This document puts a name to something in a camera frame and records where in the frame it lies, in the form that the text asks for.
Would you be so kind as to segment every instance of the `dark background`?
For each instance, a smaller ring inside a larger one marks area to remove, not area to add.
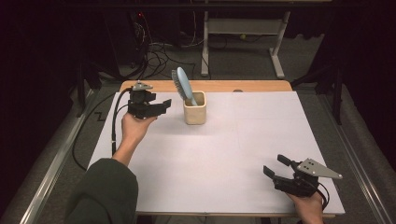
[[[160,0],[149,2],[161,3]],[[125,28],[128,27],[125,14],[70,14],[51,7],[54,3],[50,0],[0,3],[3,72],[0,175],[6,183],[0,193],[0,215],[69,112],[73,104],[69,93],[77,84],[78,69],[82,67],[83,76],[98,88],[98,71],[117,76],[120,63],[139,61],[135,57],[138,51],[122,51],[117,45],[125,39],[115,39],[120,34],[133,36]],[[352,8],[335,14],[323,10],[296,11],[291,13],[285,36],[303,34],[310,38],[326,34],[311,71],[329,62],[339,65],[356,107],[395,169],[396,20],[386,1],[366,1],[366,4],[368,7],[364,9]],[[180,31],[193,33],[187,12],[146,13],[153,33],[169,43],[179,44]],[[267,18],[277,13],[249,13],[249,17]],[[217,17],[228,15],[216,13]],[[197,12],[196,16],[197,33],[202,36],[203,12]],[[233,16],[246,17],[247,13],[233,13]],[[127,44],[136,49],[134,41]]]

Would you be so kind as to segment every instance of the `hand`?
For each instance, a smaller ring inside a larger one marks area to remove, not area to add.
[[[122,140],[112,158],[128,166],[134,150],[145,137],[150,123],[155,119],[157,117],[137,119],[133,115],[126,113],[121,122]]]
[[[286,193],[294,202],[296,211],[304,224],[323,224],[322,198],[315,192],[311,197],[301,198]]]

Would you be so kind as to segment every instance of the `bristles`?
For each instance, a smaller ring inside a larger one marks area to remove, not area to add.
[[[178,80],[177,72],[174,70],[172,71],[172,79],[174,80],[175,86],[177,88],[178,94],[180,95],[181,99],[187,100],[186,92],[184,92],[183,87],[181,86],[180,81]]]

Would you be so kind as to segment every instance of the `gray floor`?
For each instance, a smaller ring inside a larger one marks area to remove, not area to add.
[[[286,80],[306,74],[312,63],[322,37],[304,40],[301,37],[284,39],[279,51]],[[263,37],[254,42],[242,42],[229,38],[227,44],[223,37],[212,36],[209,45],[211,79],[276,79],[268,48],[275,43],[273,37]],[[157,52],[162,59],[169,57],[174,61],[195,63],[192,72],[191,64],[180,64],[168,60],[163,72],[150,79],[170,79],[170,70],[182,66],[191,79],[209,79],[201,77],[201,47],[175,48],[166,46],[167,55]],[[151,60],[155,66],[160,62]],[[131,68],[121,67],[121,72],[127,74]],[[89,96],[92,105],[97,105],[108,95],[120,87],[118,82],[105,82],[104,87]],[[328,219],[326,223],[391,223],[396,220],[393,212],[396,209],[396,174],[390,168],[387,160],[375,144],[375,140],[367,131],[364,121],[356,111],[347,88],[343,88],[343,103],[341,120],[343,125],[335,124],[331,116],[329,102],[332,96],[316,95],[315,83],[302,84],[295,88],[301,99],[305,114],[317,139],[319,148],[329,167],[333,167],[344,176],[342,180],[335,180],[341,200],[346,209],[342,216]],[[87,166],[96,141],[102,131],[111,100],[100,104],[86,121],[78,135],[76,156]],[[38,187],[43,181],[59,148],[67,144],[74,125],[80,120],[76,118],[78,104],[72,108],[69,116],[49,142],[42,155],[36,161],[31,173],[26,177],[18,194],[8,207],[1,219],[1,223],[20,223],[29,204],[34,198]],[[81,179],[84,172],[76,166],[71,154],[64,160],[56,182],[50,186],[48,197],[43,198],[42,206],[38,210],[35,223],[63,223],[64,204],[72,188]],[[295,223],[295,218],[282,218],[282,223]]]

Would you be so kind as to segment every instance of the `pen holder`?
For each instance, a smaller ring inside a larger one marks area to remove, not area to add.
[[[204,124],[206,122],[206,96],[203,91],[192,93],[198,105],[192,105],[190,100],[185,100],[184,120],[187,124]]]

